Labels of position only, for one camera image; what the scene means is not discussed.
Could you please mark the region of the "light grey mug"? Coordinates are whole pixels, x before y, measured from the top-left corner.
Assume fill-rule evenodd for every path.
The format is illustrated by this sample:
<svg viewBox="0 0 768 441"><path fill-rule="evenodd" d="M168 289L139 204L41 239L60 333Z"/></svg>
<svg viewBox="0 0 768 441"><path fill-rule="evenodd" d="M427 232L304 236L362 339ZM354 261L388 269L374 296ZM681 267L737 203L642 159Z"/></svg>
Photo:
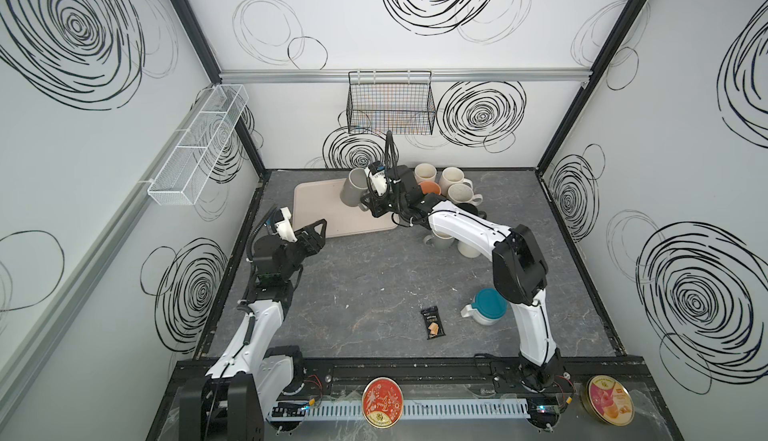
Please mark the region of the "light grey mug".
<svg viewBox="0 0 768 441"><path fill-rule="evenodd" d="M423 243L436 250L447 250L454 242L454 238L450 235L432 231L430 234L423 238Z"/></svg>

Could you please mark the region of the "pink mug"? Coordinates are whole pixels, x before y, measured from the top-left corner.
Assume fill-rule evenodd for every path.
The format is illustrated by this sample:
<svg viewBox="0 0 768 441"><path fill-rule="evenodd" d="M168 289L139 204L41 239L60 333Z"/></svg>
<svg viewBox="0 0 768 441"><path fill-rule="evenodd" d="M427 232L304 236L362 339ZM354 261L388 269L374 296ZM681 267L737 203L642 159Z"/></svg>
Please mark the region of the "pink mug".
<svg viewBox="0 0 768 441"><path fill-rule="evenodd" d="M437 177L436 167L429 163L418 164L413 168L413 172L417 183L434 182Z"/></svg>

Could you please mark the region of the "black mug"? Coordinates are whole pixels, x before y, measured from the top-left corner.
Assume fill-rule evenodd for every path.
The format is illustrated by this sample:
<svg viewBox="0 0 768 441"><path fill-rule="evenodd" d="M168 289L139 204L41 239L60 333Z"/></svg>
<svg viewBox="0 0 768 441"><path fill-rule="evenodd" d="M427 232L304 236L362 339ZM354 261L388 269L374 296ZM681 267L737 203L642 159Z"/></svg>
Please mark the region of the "black mug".
<svg viewBox="0 0 768 441"><path fill-rule="evenodd" d="M466 211L467 213L480 217L481 219L487 218L487 213L485 211L480 210L477 206L471 203L458 203L457 207L463 211Z"/></svg>

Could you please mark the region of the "wide cream white mug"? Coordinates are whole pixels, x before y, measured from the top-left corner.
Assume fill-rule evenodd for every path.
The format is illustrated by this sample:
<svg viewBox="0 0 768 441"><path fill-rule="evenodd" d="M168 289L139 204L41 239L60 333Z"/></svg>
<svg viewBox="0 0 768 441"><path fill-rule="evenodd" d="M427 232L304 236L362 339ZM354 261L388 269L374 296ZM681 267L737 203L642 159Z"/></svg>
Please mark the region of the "wide cream white mug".
<svg viewBox="0 0 768 441"><path fill-rule="evenodd" d="M482 255L479 250L463 241L458 242L457 249L462 256L468 259L475 259Z"/></svg>

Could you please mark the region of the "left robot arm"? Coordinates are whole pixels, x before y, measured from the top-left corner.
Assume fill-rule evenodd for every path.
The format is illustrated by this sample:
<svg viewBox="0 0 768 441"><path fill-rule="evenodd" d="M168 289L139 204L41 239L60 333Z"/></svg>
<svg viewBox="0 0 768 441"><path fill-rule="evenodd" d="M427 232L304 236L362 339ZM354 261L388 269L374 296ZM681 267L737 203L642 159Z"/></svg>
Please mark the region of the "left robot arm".
<svg viewBox="0 0 768 441"><path fill-rule="evenodd" d="M303 355L296 346L270 347L284 322L303 274L306 258L326 243L327 221L295 229L286 208L262 221L246 248L248 287L238 303L241 324L223 354L202 377L180 390L179 440L261 440L267 414L288 387L303 383Z"/></svg>

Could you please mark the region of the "tall dark grey mug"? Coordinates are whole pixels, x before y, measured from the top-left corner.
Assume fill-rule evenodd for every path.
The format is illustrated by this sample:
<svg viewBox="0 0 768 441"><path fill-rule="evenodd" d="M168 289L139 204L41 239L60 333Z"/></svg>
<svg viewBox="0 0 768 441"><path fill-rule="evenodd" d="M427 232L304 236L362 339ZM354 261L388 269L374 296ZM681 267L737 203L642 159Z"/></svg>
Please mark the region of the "tall dark grey mug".
<svg viewBox="0 0 768 441"><path fill-rule="evenodd" d="M368 208L362 203L362 197L368 192L367 175L364 168L352 169L344 181L339 195L341 202L347 207L356 207L362 211Z"/></svg>

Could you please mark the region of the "cream and orange mug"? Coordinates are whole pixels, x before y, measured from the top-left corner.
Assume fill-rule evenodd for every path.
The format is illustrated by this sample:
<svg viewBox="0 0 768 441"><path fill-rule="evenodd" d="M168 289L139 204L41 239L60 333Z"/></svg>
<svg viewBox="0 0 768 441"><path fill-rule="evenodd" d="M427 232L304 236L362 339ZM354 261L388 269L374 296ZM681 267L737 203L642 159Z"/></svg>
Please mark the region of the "cream and orange mug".
<svg viewBox="0 0 768 441"><path fill-rule="evenodd" d="M433 181L422 181L419 183L419 187L424 195L434 194L440 196L442 194L441 187Z"/></svg>

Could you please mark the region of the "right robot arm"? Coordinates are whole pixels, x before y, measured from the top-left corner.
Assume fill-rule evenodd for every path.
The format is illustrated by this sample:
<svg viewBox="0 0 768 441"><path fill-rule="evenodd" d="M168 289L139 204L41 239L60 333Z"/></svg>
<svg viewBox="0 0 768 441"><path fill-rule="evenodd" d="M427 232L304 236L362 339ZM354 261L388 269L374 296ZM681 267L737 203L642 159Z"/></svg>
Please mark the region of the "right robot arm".
<svg viewBox="0 0 768 441"><path fill-rule="evenodd" d="M434 193L426 194L405 166L376 161L364 169L361 203L373 217L388 213L408 227L422 226L468 244L492 264L494 289L507 301L519 333L520 382L532 392L564 372L546 307L548 266L533 232L486 220Z"/></svg>

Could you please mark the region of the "large white mug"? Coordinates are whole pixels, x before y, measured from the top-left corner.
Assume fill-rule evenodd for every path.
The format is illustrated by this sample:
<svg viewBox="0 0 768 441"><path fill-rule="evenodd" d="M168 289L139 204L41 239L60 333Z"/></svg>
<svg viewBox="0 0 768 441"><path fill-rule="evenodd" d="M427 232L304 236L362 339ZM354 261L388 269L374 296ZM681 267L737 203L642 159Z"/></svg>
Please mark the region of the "large white mug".
<svg viewBox="0 0 768 441"><path fill-rule="evenodd" d="M455 184L463 184L474 188L473 182L465 177L464 172L457 167L447 167L442 170L438 179L443 196L448 195L448 190Z"/></svg>

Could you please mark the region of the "cream speckled mug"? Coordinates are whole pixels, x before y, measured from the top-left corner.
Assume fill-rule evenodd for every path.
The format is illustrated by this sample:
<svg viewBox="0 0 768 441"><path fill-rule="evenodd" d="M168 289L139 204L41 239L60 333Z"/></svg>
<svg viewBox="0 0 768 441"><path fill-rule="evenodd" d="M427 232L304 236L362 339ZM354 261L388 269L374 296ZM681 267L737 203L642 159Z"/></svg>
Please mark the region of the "cream speckled mug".
<svg viewBox="0 0 768 441"><path fill-rule="evenodd" d="M464 183L452 184L448 188L448 199L454 204L470 204L473 206L479 206L483 202L483 196L476 194L474 189Z"/></svg>

